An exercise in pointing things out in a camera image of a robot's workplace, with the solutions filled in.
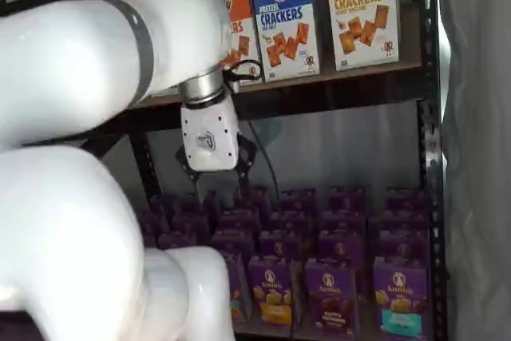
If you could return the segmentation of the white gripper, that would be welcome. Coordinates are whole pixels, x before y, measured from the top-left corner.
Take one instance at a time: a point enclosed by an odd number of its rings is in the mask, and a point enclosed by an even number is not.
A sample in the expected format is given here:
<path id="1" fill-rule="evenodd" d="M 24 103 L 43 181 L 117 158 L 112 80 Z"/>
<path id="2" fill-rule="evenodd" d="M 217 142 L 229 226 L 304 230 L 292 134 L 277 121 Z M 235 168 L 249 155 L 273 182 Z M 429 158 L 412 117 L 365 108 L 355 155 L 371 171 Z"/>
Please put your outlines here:
<path id="1" fill-rule="evenodd" d="M 240 194 L 250 193 L 249 172 L 254 164 L 257 146 L 239 133 L 238 117 L 232 98 L 224 96 L 215 104 L 180 109 L 184 147 L 175 159 L 192 182 L 198 201 L 202 201 L 198 180 L 200 172 L 228 171 L 237 164 Z"/>

